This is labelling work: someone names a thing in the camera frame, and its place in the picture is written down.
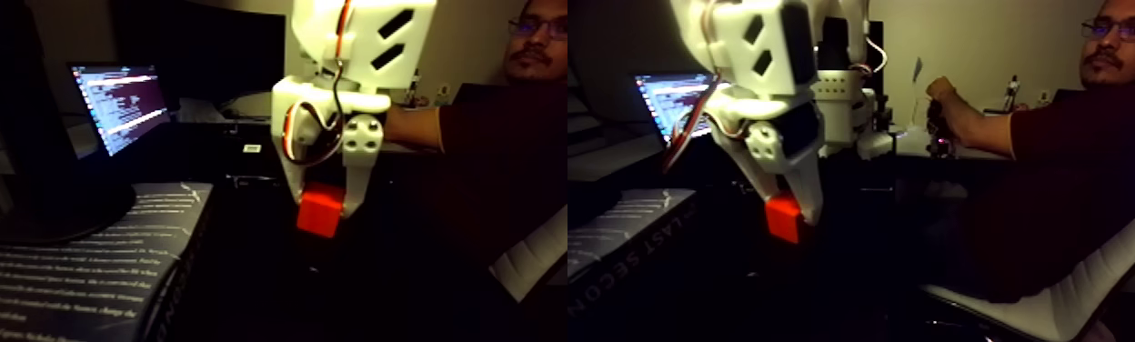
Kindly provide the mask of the person's right hand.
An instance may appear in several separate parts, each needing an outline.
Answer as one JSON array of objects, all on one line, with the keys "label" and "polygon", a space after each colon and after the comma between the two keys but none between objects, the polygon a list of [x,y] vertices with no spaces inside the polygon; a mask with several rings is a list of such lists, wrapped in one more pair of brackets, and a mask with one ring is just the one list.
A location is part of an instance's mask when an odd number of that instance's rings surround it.
[{"label": "person's right hand", "polygon": [[926,87],[926,94],[930,95],[930,100],[933,105],[939,107],[941,112],[951,112],[952,110],[958,110],[962,105],[962,97],[959,95],[958,90],[952,85],[951,81],[947,77],[938,77]]}]

